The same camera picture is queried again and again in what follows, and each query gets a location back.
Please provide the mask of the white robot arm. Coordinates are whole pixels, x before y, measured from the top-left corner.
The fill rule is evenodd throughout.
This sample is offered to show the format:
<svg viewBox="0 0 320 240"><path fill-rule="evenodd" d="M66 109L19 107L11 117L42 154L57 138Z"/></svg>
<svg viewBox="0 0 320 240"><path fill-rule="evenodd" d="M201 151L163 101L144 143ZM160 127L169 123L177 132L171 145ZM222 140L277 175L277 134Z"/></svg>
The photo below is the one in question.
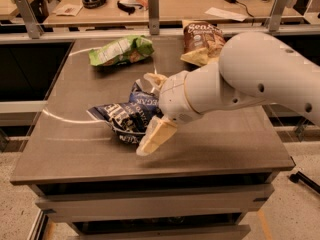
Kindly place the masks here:
<svg viewBox="0 0 320 240"><path fill-rule="evenodd" d="M320 125L320 66L269 34L240 33L215 62L170 77L147 73L145 79L159 91L163 116L148 124L136 150L140 156L157 150L180 124L216 110L277 103Z"/></svg>

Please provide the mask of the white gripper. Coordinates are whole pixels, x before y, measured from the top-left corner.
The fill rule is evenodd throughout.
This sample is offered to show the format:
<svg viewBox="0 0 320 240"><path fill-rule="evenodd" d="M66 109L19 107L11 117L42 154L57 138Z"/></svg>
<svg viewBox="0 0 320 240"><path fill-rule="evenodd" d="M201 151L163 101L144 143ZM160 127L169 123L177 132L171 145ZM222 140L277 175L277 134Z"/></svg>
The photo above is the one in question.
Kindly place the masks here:
<svg viewBox="0 0 320 240"><path fill-rule="evenodd" d="M154 116L149 122L145 136L141 139L136 154L147 156L155 152L169 140L177 131L177 124L186 124L203 117L189 104L185 80L188 72L182 71L170 76L146 73L147 80L159 93L159 108L163 117Z"/></svg>

